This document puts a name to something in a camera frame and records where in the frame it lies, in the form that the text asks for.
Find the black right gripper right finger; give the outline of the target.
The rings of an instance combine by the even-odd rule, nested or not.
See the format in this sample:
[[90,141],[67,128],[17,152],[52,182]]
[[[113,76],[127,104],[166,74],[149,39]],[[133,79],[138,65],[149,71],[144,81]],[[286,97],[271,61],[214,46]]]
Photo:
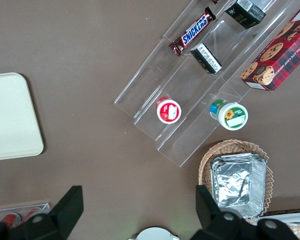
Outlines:
[[237,214],[221,211],[205,185],[195,189],[195,207],[201,229],[194,240],[296,240],[297,236],[283,222],[263,218],[257,225]]

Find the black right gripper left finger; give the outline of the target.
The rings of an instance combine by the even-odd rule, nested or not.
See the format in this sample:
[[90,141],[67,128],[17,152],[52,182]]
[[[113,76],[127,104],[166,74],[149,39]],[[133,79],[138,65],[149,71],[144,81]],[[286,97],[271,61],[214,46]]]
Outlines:
[[66,240],[83,211],[83,188],[74,185],[49,212],[38,210],[10,229],[0,221],[0,240]]

